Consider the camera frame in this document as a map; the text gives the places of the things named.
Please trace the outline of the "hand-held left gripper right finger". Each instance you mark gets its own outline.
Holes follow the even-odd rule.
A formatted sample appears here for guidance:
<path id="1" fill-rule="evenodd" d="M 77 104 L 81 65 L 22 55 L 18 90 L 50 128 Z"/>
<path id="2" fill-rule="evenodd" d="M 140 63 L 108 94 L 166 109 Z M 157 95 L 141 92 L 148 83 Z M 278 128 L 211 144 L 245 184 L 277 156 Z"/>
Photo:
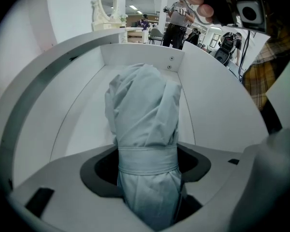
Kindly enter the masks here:
<path id="1" fill-rule="evenodd" d="M 179 142 L 183 201 L 169 232 L 228 232 L 232 207 L 220 204 L 220 190 L 241 159 L 241 152 Z"/>

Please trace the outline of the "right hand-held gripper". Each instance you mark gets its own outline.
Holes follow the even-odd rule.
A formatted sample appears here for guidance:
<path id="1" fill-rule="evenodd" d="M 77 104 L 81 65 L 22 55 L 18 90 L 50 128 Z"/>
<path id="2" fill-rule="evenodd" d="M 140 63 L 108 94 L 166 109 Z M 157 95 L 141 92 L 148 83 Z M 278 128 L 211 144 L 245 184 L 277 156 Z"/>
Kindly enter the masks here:
<path id="1" fill-rule="evenodd" d="M 209 5 L 214 10 L 212 21 L 208 23 L 205 17 L 197 12 L 198 4 L 191 3 L 189 0 L 182 1 L 193 11 L 195 19 L 202 25 L 237 26 L 236 0 L 203 0 L 203 4 Z"/>

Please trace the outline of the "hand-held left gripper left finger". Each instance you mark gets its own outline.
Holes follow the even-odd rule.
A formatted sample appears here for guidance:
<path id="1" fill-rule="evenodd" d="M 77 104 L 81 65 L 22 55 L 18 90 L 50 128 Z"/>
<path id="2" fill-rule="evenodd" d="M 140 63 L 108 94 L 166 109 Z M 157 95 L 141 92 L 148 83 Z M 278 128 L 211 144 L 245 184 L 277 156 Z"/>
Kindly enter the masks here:
<path id="1" fill-rule="evenodd" d="M 48 163 L 9 201 L 39 232 L 143 232 L 145 224 L 123 202 L 117 173 L 117 147 L 98 147 Z"/>

